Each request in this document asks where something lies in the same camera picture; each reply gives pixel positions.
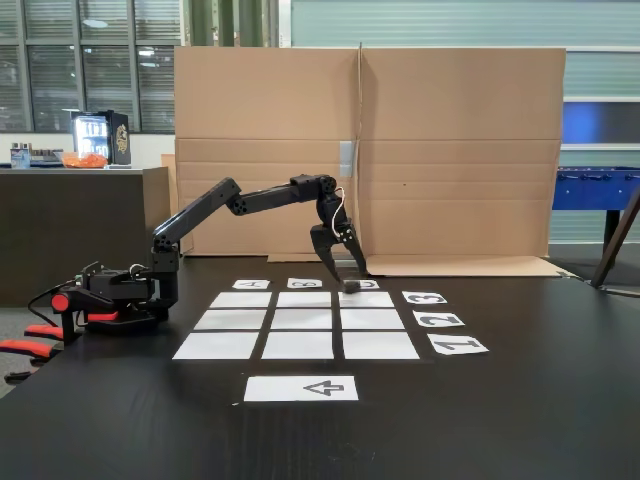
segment bottle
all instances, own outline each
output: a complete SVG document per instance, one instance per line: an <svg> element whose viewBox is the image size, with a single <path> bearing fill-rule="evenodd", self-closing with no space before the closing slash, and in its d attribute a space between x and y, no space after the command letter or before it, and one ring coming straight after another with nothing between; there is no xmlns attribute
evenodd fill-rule
<svg viewBox="0 0 640 480"><path fill-rule="evenodd" d="M20 168L22 163L22 150L17 143L11 144L11 168Z"/></svg>
<svg viewBox="0 0 640 480"><path fill-rule="evenodd" d="M22 144L22 165L20 168L29 168L31 166L31 149L26 143Z"/></svg>

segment ceiling light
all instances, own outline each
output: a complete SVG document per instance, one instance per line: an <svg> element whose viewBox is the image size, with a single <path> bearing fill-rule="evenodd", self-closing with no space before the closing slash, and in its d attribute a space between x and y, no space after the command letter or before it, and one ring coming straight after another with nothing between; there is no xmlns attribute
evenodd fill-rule
<svg viewBox="0 0 640 480"><path fill-rule="evenodd" d="M107 28L109 26L107 22L103 22L102 20L87 19L83 20L82 23L91 28Z"/></svg>

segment cardboard backdrop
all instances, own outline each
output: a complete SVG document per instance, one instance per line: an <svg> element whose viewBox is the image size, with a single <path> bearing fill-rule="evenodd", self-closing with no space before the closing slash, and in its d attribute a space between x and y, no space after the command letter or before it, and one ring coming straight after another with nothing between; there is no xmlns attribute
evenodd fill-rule
<svg viewBox="0 0 640 480"><path fill-rule="evenodd" d="M530 257L547 252L564 50L176 50L182 206L225 176L250 192L326 173L347 188L373 274L406 273L397 255L418 275L550 274ZM341 178L341 142L358 134L358 170ZM313 202L220 211L191 253L308 254L317 223Z"/></svg>

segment robotic arm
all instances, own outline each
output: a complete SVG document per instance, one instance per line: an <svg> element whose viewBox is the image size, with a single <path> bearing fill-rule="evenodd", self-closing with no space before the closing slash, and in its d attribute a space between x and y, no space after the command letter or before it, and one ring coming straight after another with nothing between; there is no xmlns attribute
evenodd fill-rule
<svg viewBox="0 0 640 480"><path fill-rule="evenodd" d="M354 292L359 283L341 280L331 248L343 244L354 257L359 273L366 262L355 229L336 194L336 181L328 175L301 175L289 184L241 194L231 178L225 178L153 232L152 264L129 270L110 270L98 263L82 271L80 286L63 286L54 292L52 306L62 314L65 343L72 340L73 312L85 313L88 330L126 333L168 319L169 308L178 301L177 272L180 240L216 210L227 206L236 216L249 215L293 203L316 202L320 225L311 228L315 252L343 289Z"/></svg>

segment white paper sheet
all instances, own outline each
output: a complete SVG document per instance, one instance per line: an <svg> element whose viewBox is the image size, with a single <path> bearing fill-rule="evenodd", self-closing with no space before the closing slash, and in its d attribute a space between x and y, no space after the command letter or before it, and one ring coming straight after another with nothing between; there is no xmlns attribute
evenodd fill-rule
<svg viewBox="0 0 640 480"><path fill-rule="evenodd" d="M465 337L464 335L435 335L431 333L427 335L435 351L443 355L464 355L489 351L488 348L473 337Z"/></svg>
<svg viewBox="0 0 640 480"><path fill-rule="evenodd" d="M331 293L281 292L277 308L331 308Z"/></svg>
<svg viewBox="0 0 640 480"><path fill-rule="evenodd" d="M330 309L296 309L278 308L271 324L272 330L310 329L331 330Z"/></svg>
<svg viewBox="0 0 640 480"><path fill-rule="evenodd" d="M331 359L331 332L270 332L263 359Z"/></svg>
<svg viewBox="0 0 640 480"><path fill-rule="evenodd" d="M419 359L405 332L344 332L344 358L349 360Z"/></svg>
<svg viewBox="0 0 640 480"><path fill-rule="evenodd" d="M358 400L353 376L249 377L245 402L331 402Z"/></svg>
<svg viewBox="0 0 640 480"><path fill-rule="evenodd" d="M247 360L258 332L192 333L180 346L174 360Z"/></svg>
<svg viewBox="0 0 640 480"><path fill-rule="evenodd" d="M237 290L266 290L269 280L237 280L233 288Z"/></svg>
<svg viewBox="0 0 640 480"><path fill-rule="evenodd" d="M222 292L209 308L267 308L271 292Z"/></svg>
<svg viewBox="0 0 640 480"><path fill-rule="evenodd" d="M392 308L341 308L340 319L344 330L404 330Z"/></svg>
<svg viewBox="0 0 640 480"><path fill-rule="evenodd" d="M313 278L290 278L287 280L287 288L320 288L322 280Z"/></svg>
<svg viewBox="0 0 640 480"><path fill-rule="evenodd" d="M387 292L338 293L342 308L393 308L393 302Z"/></svg>
<svg viewBox="0 0 640 480"><path fill-rule="evenodd" d="M416 321L423 327L461 327L464 325L455 313L414 311L413 316L416 317Z"/></svg>
<svg viewBox="0 0 640 480"><path fill-rule="evenodd" d="M362 290L372 290L380 287L375 280L360 280L360 288Z"/></svg>
<svg viewBox="0 0 640 480"><path fill-rule="evenodd" d="M195 330L260 330L266 310L207 310Z"/></svg>
<svg viewBox="0 0 640 480"><path fill-rule="evenodd" d="M428 305L432 303L447 303L442 295L433 292L402 292L404 299L409 303L417 305Z"/></svg>

